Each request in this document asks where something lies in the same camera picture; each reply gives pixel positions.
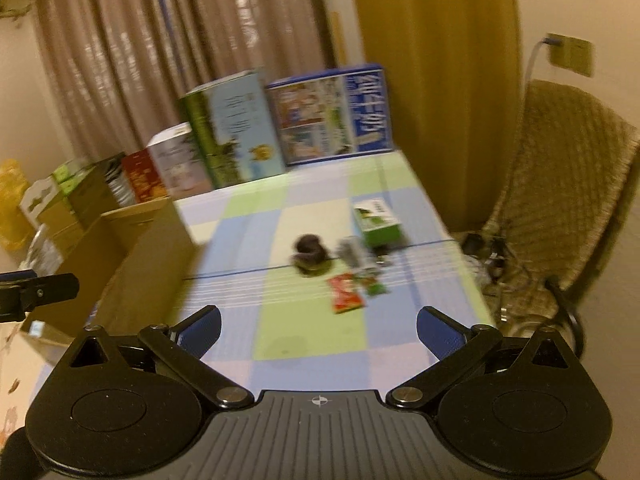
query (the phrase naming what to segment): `chair armrest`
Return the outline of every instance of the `chair armrest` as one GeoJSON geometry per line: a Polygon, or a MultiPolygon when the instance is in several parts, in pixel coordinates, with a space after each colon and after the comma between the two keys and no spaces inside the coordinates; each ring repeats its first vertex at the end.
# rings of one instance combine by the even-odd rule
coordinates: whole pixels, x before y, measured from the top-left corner
{"type": "Polygon", "coordinates": [[[545,287],[549,292],[551,292],[558,304],[558,313],[554,320],[567,320],[572,335],[574,336],[574,353],[575,356],[580,359],[584,352],[584,328],[582,327],[580,316],[578,316],[578,313],[576,312],[575,305],[567,298],[564,290],[560,288],[557,276],[549,276],[545,280],[545,287]]]}

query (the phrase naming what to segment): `red candy wrapper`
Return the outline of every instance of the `red candy wrapper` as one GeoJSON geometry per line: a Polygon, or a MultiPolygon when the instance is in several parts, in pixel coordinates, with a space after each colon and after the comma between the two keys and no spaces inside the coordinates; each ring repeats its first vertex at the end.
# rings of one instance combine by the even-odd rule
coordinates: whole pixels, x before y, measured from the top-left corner
{"type": "Polygon", "coordinates": [[[356,291],[353,274],[345,272],[326,280],[331,286],[334,298],[334,313],[347,312],[364,306],[364,301],[356,291]]]}

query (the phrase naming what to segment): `woven backrest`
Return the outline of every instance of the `woven backrest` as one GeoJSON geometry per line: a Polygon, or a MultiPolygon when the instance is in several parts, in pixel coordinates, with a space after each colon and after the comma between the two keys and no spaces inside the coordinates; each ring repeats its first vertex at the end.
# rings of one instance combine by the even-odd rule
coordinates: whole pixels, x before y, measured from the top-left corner
{"type": "Polygon", "coordinates": [[[488,224],[505,229],[537,279],[569,287],[590,259],[625,184],[638,131],[594,96],[532,81],[511,179],[488,224]]]}

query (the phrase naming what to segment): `gray ribbed panel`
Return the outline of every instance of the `gray ribbed panel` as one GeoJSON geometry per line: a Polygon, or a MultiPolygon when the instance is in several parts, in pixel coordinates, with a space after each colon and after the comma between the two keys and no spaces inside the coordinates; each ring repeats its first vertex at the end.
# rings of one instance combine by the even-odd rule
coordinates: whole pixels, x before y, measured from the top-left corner
{"type": "MultiPolygon", "coordinates": [[[[48,474],[45,480],[62,476],[48,474]]],[[[447,451],[425,418],[368,392],[266,392],[213,418],[184,455],[140,480],[487,480],[447,451]],[[313,398],[328,402],[318,406],[313,398]]]]}

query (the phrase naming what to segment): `triangular cutout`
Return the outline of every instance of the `triangular cutout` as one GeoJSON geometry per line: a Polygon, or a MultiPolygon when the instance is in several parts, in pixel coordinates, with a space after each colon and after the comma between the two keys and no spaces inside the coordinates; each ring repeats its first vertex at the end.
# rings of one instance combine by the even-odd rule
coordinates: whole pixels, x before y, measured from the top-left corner
{"type": "Polygon", "coordinates": [[[533,360],[531,362],[539,366],[568,368],[568,365],[558,350],[556,343],[551,339],[545,339],[540,343],[540,347],[538,348],[536,355],[533,356],[533,360]]]}
{"type": "Polygon", "coordinates": [[[101,365],[105,362],[107,362],[107,356],[102,351],[100,343],[95,337],[89,337],[85,340],[76,358],[71,363],[71,367],[101,365]]]}

